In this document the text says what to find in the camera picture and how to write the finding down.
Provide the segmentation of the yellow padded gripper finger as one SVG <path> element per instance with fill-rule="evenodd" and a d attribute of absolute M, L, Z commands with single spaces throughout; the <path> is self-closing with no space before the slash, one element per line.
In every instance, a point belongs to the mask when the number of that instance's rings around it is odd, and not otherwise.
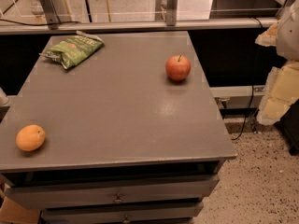
<path fill-rule="evenodd" d="M 299 62 L 287 61 L 281 68 L 273 67 L 268 74 L 264 96 L 259 104 L 257 120 L 262 125 L 280 121 L 299 99 Z"/>
<path fill-rule="evenodd" d="M 258 35 L 255 43 L 264 47 L 274 47 L 277 43 L 278 22 L 273 23 L 265 32 Z"/>

